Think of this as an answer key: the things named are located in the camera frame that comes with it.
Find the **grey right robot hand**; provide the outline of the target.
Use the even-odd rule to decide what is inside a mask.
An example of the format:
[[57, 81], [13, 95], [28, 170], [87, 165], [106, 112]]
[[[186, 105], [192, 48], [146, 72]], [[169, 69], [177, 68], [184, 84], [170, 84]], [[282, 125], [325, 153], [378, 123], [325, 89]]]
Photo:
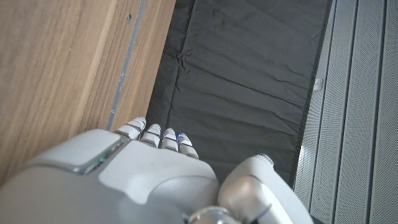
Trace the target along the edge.
[[81, 133], [1, 187], [2, 223], [311, 223], [259, 153], [220, 182], [191, 140], [138, 117]]

